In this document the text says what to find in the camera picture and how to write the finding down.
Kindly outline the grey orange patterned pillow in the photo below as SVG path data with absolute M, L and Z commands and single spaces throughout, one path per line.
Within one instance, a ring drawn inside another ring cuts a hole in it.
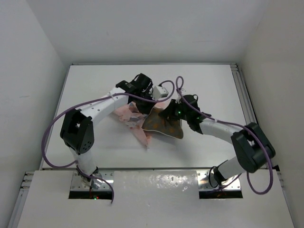
M 142 129 L 145 132 L 157 132 L 169 137 L 182 139 L 184 137 L 181 120 L 169 120 L 159 116 L 161 108 L 153 108 L 146 116 Z

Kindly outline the pink cartoon print pillowcase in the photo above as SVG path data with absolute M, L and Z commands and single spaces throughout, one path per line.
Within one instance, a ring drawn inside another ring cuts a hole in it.
M 153 108 L 165 109 L 168 106 L 167 102 L 157 103 Z M 142 114 L 138 111 L 134 102 L 124 105 L 114 111 L 114 114 L 118 116 L 119 120 L 123 122 L 132 134 L 137 138 L 137 140 L 148 147 L 152 138 L 151 133 L 145 132 L 142 129 L 142 124 L 149 114 Z

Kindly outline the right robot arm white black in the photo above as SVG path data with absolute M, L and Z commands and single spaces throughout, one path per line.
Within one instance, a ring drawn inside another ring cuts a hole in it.
M 200 111 L 194 95 L 172 99 L 159 115 L 170 122 L 184 120 L 191 130 L 216 137 L 233 146 L 235 156 L 209 171 L 209 184 L 215 189 L 220 188 L 231 177 L 254 173 L 263 165 L 270 165 L 276 155 L 275 149 L 257 123 L 242 126 L 216 120 L 210 114 Z

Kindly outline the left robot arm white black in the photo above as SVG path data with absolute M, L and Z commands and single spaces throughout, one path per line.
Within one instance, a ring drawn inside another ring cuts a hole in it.
M 140 73 L 131 82 L 123 80 L 116 84 L 102 97 L 102 101 L 81 105 L 65 114 L 60 137 L 70 148 L 78 173 L 87 184 L 90 185 L 98 173 L 91 152 L 95 141 L 94 126 L 116 109 L 131 102 L 136 104 L 139 111 L 147 114 L 155 105 L 152 86 L 152 80 Z

